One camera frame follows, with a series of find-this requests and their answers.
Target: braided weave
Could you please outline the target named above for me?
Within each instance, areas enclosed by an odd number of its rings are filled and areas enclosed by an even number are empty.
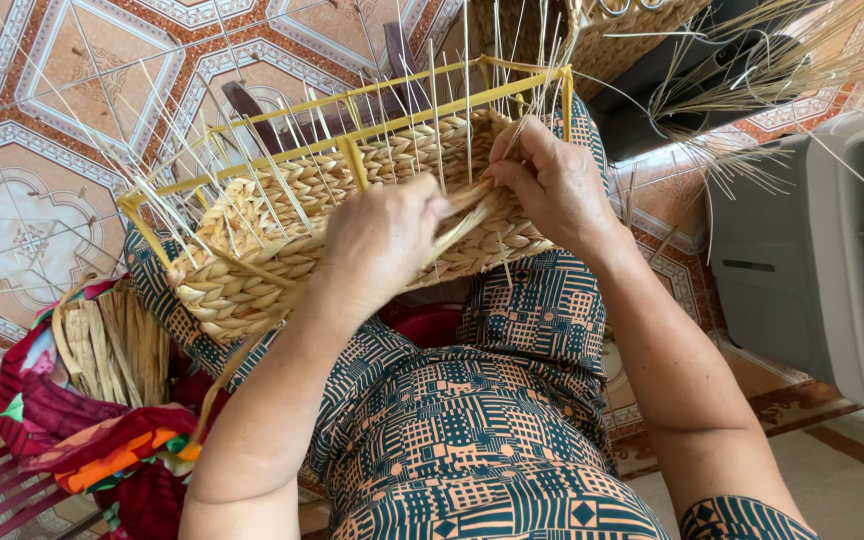
[[[478,178],[488,166],[495,138],[510,125],[510,119],[483,109],[474,111],[471,121],[475,135],[472,173]],[[467,121],[462,117],[438,121],[449,193],[468,188],[466,128]],[[370,183],[394,183],[411,176],[413,168],[417,171],[419,167],[438,175],[433,127],[416,125],[414,130],[398,132],[390,137],[389,145],[376,141],[359,147],[365,155]],[[279,163],[277,167],[305,210],[313,231],[309,232],[299,220],[281,184],[266,167],[255,171],[255,177],[248,174],[234,178],[199,221],[197,236],[216,256],[209,255],[204,247],[190,245],[170,272],[170,281],[185,307],[201,322],[202,330],[221,343],[265,333],[282,324],[324,255],[326,216],[356,192],[341,153],[316,155],[314,161],[306,158]],[[266,197],[288,240],[275,226]],[[503,261],[515,261],[553,247],[533,227],[511,191],[503,187],[492,190],[468,213],[446,219],[442,229],[447,231],[446,237],[452,236],[451,247],[419,270],[406,290],[473,275]]]

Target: woman's left hand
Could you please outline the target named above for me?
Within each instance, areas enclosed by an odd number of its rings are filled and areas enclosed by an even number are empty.
[[[448,211],[431,174],[401,186],[370,185],[329,219],[325,257],[311,290],[324,291],[331,306],[365,322],[412,280]]]

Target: colorful fabric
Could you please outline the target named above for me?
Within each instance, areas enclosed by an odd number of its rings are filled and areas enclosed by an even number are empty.
[[[94,298],[113,284],[86,287],[82,297]],[[177,404],[132,410],[80,395],[56,351],[51,309],[40,315],[2,362],[0,435],[12,455],[25,471],[55,474],[71,493],[96,493],[117,538],[177,537],[192,463],[176,454],[197,417]],[[125,496],[154,503],[112,510]]]
[[[696,502],[681,517],[684,540],[818,540],[782,512],[748,497],[712,497]]]

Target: black object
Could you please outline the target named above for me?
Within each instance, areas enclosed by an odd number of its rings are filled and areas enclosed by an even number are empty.
[[[662,43],[642,56],[635,65],[616,77],[610,84],[633,97],[647,94],[665,81],[672,62],[676,61],[676,55],[679,54],[681,60],[672,72],[672,76],[678,77],[688,72],[718,53],[726,44],[737,37],[736,33],[716,34],[714,32],[716,26],[743,16],[757,7],[758,3],[759,0],[714,0],[695,17],[695,20],[702,21],[702,25],[697,31],[706,34],[708,39],[694,35],[666,37]],[[680,32],[687,30],[684,26],[678,28]],[[679,51],[683,48],[685,52],[682,54]],[[629,98],[609,87],[605,87],[588,101],[590,108],[604,116],[615,114],[627,104],[629,104]]]
[[[681,79],[669,80],[668,88],[672,88],[679,82]],[[690,84],[683,90],[677,91],[676,97],[669,104],[688,101],[702,92],[704,92],[702,86]],[[638,105],[625,106],[618,114],[609,117],[604,124],[599,126],[602,134],[602,145],[605,147],[606,155],[610,160],[620,162],[670,144],[672,141],[659,130],[659,123],[693,132],[705,127],[708,121],[707,112],[684,112],[683,114],[653,119],[646,111],[652,110],[652,105],[657,97],[658,88],[649,92],[648,95],[636,99]]]
[[[747,72],[749,65],[754,65],[750,59],[758,62],[762,51],[764,35],[775,31],[781,24],[794,17],[786,12],[778,13],[774,18],[765,20],[750,30],[734,30],[726,25],[728,21],[745,16],[752,9],[770,0],[713,0],[704,11],[693,20],[700,21],[699,33],[705,37],[694,35],[672,35],[659,43],[651,52],[642,56],[632,68],[617,77],[610,84],[625,92],[623,95],[615,89],[606,87],[588,101],[592,118],[602,128],[602,142],[606,149],[606,157],[614,162],[639,156],[662,145],[668,144],[666,136],[656,129],[656,122],[645,117],[641,107],[648,108],[652,103],[655,91],[661,87],[665,79],[672,74],[673,79],[688,77],[698,81],[701,88],[713,89],[721,85],[731,85]],[[810,0],[798,14],[800,17],[810,10],[829,0]],[[791,37],[771,36],[768,43],[775,49],[780,42],[791,40]],[[687,92],[688,96],[678,96],[681,102],[695,94]],[[630,103],[629,96],[637,104]],[[699,125],[702,129],[715,129],[723,125],[741,120],[760,113],[764,109],[775,106],[773,103],[763,103],[762,106],[750,106],[744,110],[715,111],[705,114],[702,118],[697,113],[693,117],[657,119],[660,123],[671,123],[679,127]]]

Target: wicker basket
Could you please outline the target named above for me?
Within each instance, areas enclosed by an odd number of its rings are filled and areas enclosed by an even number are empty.
[[[473,1],[476,16],[482,28],[483,50],[486,50],[488,45],[495,41],[492,14],[494,1]],[[611,82],[631,68],[643,55],[654,49],[665,37],[651,35],[641,38],[606,38],[604,35],[609,33],[672,32],[677,30],[682,22],[690,19],[691,16],[705,7],[710,0],[664,0],[661,6],[653,11],[643,9],[641,2],[655,5],[658,0],[606,0],[606,5],[617,11],[625,6],[626,2],[630,3],[630,6],[624,14],[609,16],[602,9],[599,0],[550,1],[548,29],[545,33],[546,55],[553,45],[555,22],[558,20],[556,10],[559,9],[563,11],[558,28],[558,36],[563,38],[562,43],[570,43],[573,39],[577,40],[575,53],[571,60],[573,70],[604,80],[607,83]],[[583,14],[578,12],[578,5],[580,4],[583,13],[589,12],[591,14],[591,20],[584,20]],[[499,25],[503,56],[514,62],[534,64],[538,61],[541,45],[539,3],[528,0],[520,6],[515,0],[507,0],[501,6],[503,9],[499,13]],[[519,27],[520,13],[522,13],[521,27]],[[518,41],[513,45],[516,37],[518,37]],[[512,58],[510,53],[513,46],[515,55]],[[584,78],[575,80],[575,92],[579,94],[582,101],[587,102],[601,89],[602,85],[593,80]]]
[[[488,153],[495,137],[510,125],[510,119],[494,110],[481,109],[472,116],[472,170],[478,180],[488,165]],[[446,231],[438,244],[450,244],[435,262],[420,270],[406,290],[420,289],[460,276],[469,276],[504,262],[535,255],[553,247],[525,217],[521,205],[506,188],[485,189],[468,183],[465,130],[462,117],[441,118],[442,163],[445,183],[453,196],[466,202],[479,200],[468,212],[446,220]],[[391,184],[407,178],[413,167],[438,176],[435,131],[417,125],[395,134],[390,140],[391,159],[384,143],[360,146],[365,155],[370,183]],[[396,171],[392,175],[392,164]],[[316,162],[299,160],[278,165],[282,175],[305,209],[315,232],[308,232],[281,185],[265,167],[252,176],[235,178],[222,200],[202,217],[197,235],[216,256],[191,246],[175,262],[170,280],[186,308],[201,322],[201,328],[221,343],[275,329],[287,319],[300,299],[324,249],[326,215],[356,187],[342,153],[317,157]],[[281,229],[270,227],[270,213],[264,208],[265,190],[273,203],[289,241]],[[242,217],[255,231],[271,232],[261,238],[242,227]],[[198,264],[195,269],[190,258]]]

